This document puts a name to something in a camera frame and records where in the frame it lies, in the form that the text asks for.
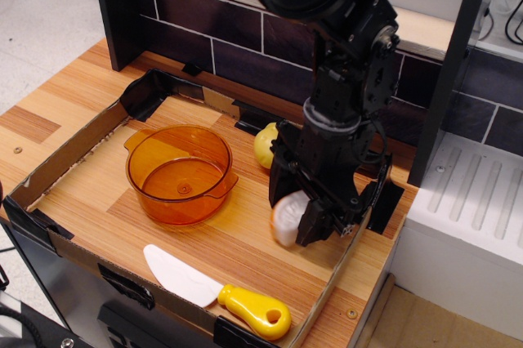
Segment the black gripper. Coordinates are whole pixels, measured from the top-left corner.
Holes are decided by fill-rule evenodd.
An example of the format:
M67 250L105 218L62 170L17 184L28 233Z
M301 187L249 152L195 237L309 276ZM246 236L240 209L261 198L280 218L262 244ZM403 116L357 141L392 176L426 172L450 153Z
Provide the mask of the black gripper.
M360 193L354 175L363 165L380 166L387 151L386 136L378 116L358 117L346 128L327 127L308 118L299 128L287 120L276 123L278 137L270 168L269 202L303 190L309 202L298 225L295 243L306 247L341 236L362 221L378 196L383 180Z

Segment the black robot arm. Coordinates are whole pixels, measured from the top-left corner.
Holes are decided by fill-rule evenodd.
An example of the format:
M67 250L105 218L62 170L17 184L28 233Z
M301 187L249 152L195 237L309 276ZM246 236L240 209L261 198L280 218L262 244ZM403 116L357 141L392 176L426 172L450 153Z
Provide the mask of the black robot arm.
M315 35L304 123L277 124L269 185L272 205L306 195L295 241L307 246L348 234L382 193L391 160L370 146L385 135L378 113L397 88L397 14L388 0L258 1Z

